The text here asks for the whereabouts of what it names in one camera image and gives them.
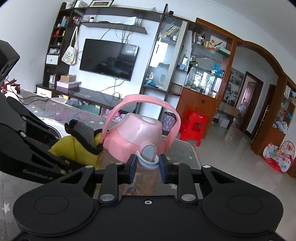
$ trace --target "television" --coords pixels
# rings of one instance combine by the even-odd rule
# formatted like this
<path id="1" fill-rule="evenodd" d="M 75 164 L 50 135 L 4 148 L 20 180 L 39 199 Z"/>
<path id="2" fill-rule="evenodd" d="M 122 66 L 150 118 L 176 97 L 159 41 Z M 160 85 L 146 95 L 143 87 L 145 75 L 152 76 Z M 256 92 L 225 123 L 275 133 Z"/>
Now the television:
<path id="1" fill-rule="evenodd" d="M 86 39 L 80 70 L 131 80 L 138 49 L 131 44 Z"/>

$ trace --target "red plastic stool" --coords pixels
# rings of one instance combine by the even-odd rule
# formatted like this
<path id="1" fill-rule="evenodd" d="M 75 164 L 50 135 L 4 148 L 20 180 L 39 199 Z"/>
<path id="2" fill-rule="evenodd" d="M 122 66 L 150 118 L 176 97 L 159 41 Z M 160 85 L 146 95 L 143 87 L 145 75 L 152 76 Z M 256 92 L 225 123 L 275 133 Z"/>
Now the red plastic stool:
<path id="1" fill-rule="evenodd" d="M 180 140 L 196 140 L 196 146 L 200 146 L 200 141 L 202 139 L 206 124 L 207 116 L 195 113 L 189 109 L 181 121 Z"/>

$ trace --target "white tote bag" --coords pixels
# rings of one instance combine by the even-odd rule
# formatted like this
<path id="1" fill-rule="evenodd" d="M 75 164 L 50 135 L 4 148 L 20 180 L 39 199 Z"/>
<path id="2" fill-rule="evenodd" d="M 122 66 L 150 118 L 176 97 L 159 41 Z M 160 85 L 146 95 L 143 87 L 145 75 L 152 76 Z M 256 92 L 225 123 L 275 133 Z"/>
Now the white tote bag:
<path id="1" fill-rule="evenodd" d="M 68 65 L 75 64 L 75 61 L 76 61 L 76 54 L 78 51 L 77 32 L 78 32 L 78 27 L 75 28 L 74 33 L 72 35 L 71 42 L 70 42 L 70 46 L 67 48 L 64 56 L 62 57 L 62 61 Z M 75 44 L 74 44 L 74 47 L 72 47 L 74 36 L 75 36 Z"/>

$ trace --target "drawer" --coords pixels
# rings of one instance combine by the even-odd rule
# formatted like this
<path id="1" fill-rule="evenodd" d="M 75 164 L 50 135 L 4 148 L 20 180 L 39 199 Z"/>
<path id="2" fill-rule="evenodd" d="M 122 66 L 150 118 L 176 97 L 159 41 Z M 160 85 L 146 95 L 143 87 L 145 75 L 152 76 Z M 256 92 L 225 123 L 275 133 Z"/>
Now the drawer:
<path id="1" fill-rule="evenodd" d="M 59 59 L 58 55 L 47 55 L 46 63 L 47 64 L 57 64 L 58 59 Z"/>
<path id="2" fill-rule="evenodd" d="M 52 92 L 51 91 L 45 90 L 45 89 L 42 89 L 42 88 L 39 88 L 39 87 L 37 87 L 36 94 L 37 95 L 40 95 L 42 97 L 48 97 L 48 98 L 51 98 L 52 97 Z"/>

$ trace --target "polka dot fabric basket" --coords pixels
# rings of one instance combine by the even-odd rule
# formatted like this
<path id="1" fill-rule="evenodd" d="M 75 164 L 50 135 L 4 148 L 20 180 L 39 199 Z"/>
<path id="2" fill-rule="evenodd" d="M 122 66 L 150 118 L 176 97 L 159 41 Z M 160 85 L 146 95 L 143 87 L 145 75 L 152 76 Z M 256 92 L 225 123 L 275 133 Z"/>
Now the polka dot fabric basket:
<path id="1" fill-rule="evenodd" d="M 276 171 L 284 173 L 288 171 L 295 158 L 295 147 L 293 143 L 286 141 L 280 148 L 268 144 L 263 151 L 264 160 Z"/>

